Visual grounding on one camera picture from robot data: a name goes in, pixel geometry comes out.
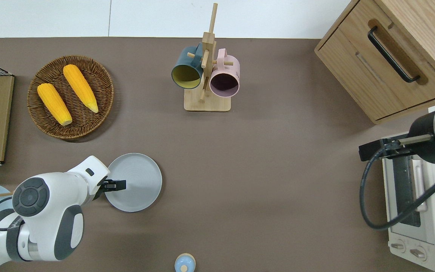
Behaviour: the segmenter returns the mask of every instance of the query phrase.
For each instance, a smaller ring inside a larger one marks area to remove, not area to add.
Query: corn
[[[93,112],[98,112],[95,95],[90,85],[88,85],[88,82],[86,82],[86,79],[83,77],[82,72],[80,72],[80,69],[73,64],[68,64],[63,68],[63,74],[78,98],[80,98],[80,101],[83,102],[83,105]]]
[[[46,108],[60,125],[66,126],[71,123],[71,115],[52,84],[43,83],[38,86],[37,91]]]

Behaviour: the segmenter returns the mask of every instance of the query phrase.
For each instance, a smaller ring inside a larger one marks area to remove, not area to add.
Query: mug
[[[184,48],[172,69],[172,79],[181,88],[195,88],[201,83],[202,77],[202,43],[197,47],[188,46]]]
[[[224,62],[233,62],[233,65],[224,65]],[[216,65],[213,67],[209,87],[220,97],[231,97],[239,91],[240,65],[236,57],[228,55],[226,48],[219,49]]]

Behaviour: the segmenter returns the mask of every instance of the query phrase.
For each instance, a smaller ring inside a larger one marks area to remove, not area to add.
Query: oven knob
[[[404,244],[404,241],[402,240],[397,240],[397,242],[392,243],[389,241],[389,246],[391,248],[395,248],[397,250],[399,250],[400,252],[404,253],[406,251],[406,245]]]
[[[390,247],[397,248],[397,249],[404,249],[404,245],[401,245],[400,243],[391,243]]]
[[[418,246],[418,248],[414,248],[410,250],[410,253],[417,258],[421,259],[422,261],[425,261],[427,259],[427,254],[425,253],[425,249],[421,246]]]

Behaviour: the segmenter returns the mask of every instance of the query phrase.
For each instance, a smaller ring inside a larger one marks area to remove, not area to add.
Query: wooden mug stand
[[[193,89],[184,89],[184,109],[188,111],[229,111],[231,110],[231,98],[220,97],[215,95],[209,90],[209,79],[213,71],[214,52],[216,50],[216,41],[214,40],[214,21],[216,20],[216,11],[218,4],[214,3],[213,13],[211,16],[211,25],[209,32],[204,32],[202,36],[202,65],[203,73],[201,83],[198,87]],[[194,57],[193,54],[188,53],[189,57]],[[233,65],[232,62],[225,63],[226,65]]]

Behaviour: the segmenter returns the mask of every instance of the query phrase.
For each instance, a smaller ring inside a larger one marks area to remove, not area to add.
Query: wicker basket
[[[98,113],[85,107],[63,75],[63,67],[76,65],[92,89]],[[62,97],[72,122],[61,126],[51,115],[38,96],[37,88],[42,83],[51,83]],[[35,75],[28,90],[28,111],[36,126],[45,134],[59,139],[75,139],[89,134],[107,118],[114,102],[114,83],[107,70],[95,60],[84,56],[64,56],[45,65]]]

